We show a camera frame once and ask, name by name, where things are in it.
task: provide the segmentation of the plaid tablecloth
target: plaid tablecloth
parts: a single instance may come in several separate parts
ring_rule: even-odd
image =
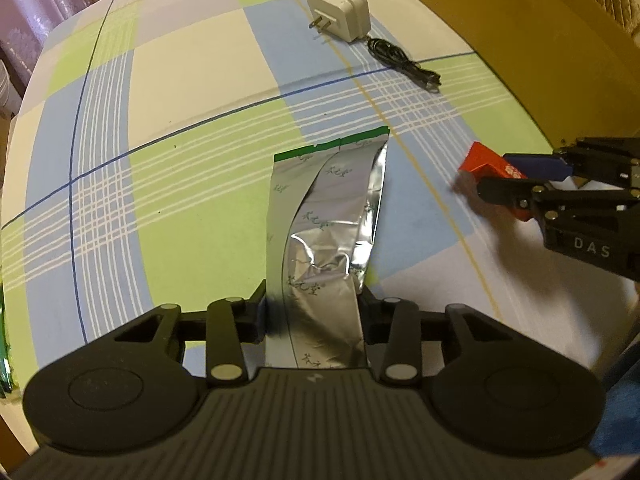
[[[467,303],[593,365],[632,317],[629,283],[545,251],[533,222],[452,191],[473,140],[548,143],[497,77],[417,0],[369,0],[363,43],[307,27],[305,0],[102,0],[56,28],[25,95],[2,197],[18,380],[159,303],[200,310],[264,277],[273,154],[388,124],[368,282],[424,309]],[[202,368],[202,348],[187,363]]]

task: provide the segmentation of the silver foil packet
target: silver foil packet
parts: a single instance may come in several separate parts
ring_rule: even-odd
[[[356,295],[373,247],[388,133],[384,126],[274,158],[268,366],[367,365]]]

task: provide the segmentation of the brown cardboard box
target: brown cardboard box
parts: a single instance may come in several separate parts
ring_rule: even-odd
[[[478,52],[554,147],[640,132],[640,46],[594,0],[420,1]]]
[[[5,471],[17,468],[29,455],[0,416],[0,465]]]

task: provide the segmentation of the yellow line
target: yellow line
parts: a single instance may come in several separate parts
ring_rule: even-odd
[[[298,4],[298,6],[302,9],[302,11],[311,20],[312,19],[311,12],[309,12],[309,10],[299,0],[295,0],[295,1]],[[474,270],[476,271],[476,274],[478,275],[478,280],[480,281],[480,284],[482,285],[482,289],[484,290],[484,293],[487,295],[487,298],[489,299],[489,303],[491,304],[491,307],[492,307],[492,309],[494,311],[495,317],[498,320],[503,321],[504,319],[502,317],[502,313],[500,312],[500,308],[498,307],[498,303],[497,303],[497,301],[495,301],[494,295],[492,294],[491,289],[489,288],[489,284],[487,283],[487,280],[484,277],[484,274],[482,273],[482,270],[480,269],[480,265],[476,261],[476,258],[474,257],[474,255],[473,255],[473,253],[471,251],[471,248],[466,243],[465,235],[463,235],[462,231],[460,231],[460,228],[456,224],[456,221],[453,218],[453,216],[451,215],[451,213],[449,211],[449,208],[444,203],[444,200],[442,199],[442,197],[438,193],[438,190],[431,183],[431,181],[429,180],[429,177],[427,176],[427,174],[424,173],[424,170],[420,167],[420,163],[415,158],[414,154],[407,147],[407,145],[400,139],[400,136],[396,133],[396,131],[394,130],[394,128],[391,125],[391,123],[389,122],[389,120],[385,117],[384,112],[376,104],[376,102],[373,100],[371,95],[369,95],[367,90],[362,86],[360,81],[353,76],[354,75],[353,74],[353,69],[351,68],[351,65],[349,65],[349,61],[342,55],[340,50],[338,50],[338,48],[334,45],[334,42],[332,41],[332,38],[329,37],[328,35],[326,36],[326,42],[331,47],[331,49],[335,52],[335,55],[345,65],[345,67],[347,69],[347,72],[349,73],[349,76],[352,78],[352,81],[358,87],[358,89],[360,90],[361,94],[365,97],[365,99],[369,102],[371,107],[375,110],[375,112],[378,115],[378,117],[380,118],[380,120],[383,123],[385,123],[386,126],[388,126],[392,137],[396,140],[398,145],[402,148],[402,150],[404,151],[404,155],[406,156],[406,158],[409,159],[409,162],[411,162],[411,164],[414,167],[415,171],[417,171],[418,174],[420,175],[420,178],[422,179],[422,181],[425,183],[425,185],[427,186],[427,188],[429,189],[429,191],[433,195],[434,199],[438,203],[438,206],[440,207],[440,209],[442,209],[442,213],[444,214],[444,217],[447,219],[447,222],[449,223],[449,225],[453,229],[453,232],[456,234],[456,237],[458,238],[458,241],[462,245],[462,248],[465,250],[466,256],[468,257],[469,262],[471,263],[471,266],[474,268]]]

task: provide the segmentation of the white power adapter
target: white power adapter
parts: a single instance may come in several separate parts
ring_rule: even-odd
[[[371,18],[367,0],[306,0],[306,2],[313,16],[309,28],[317,27],[318,31],[333,34],[347,43],[367,38],[369,53],[380,63],[405,74],[428,92],[438,91],[439,74],[420,67],[420,64],[410,60],[404,50],[393,43],[368,36],[371,30]]]
[[[365,38],[371,30],[367,0],[306,0],[317,27],[348,43]]]

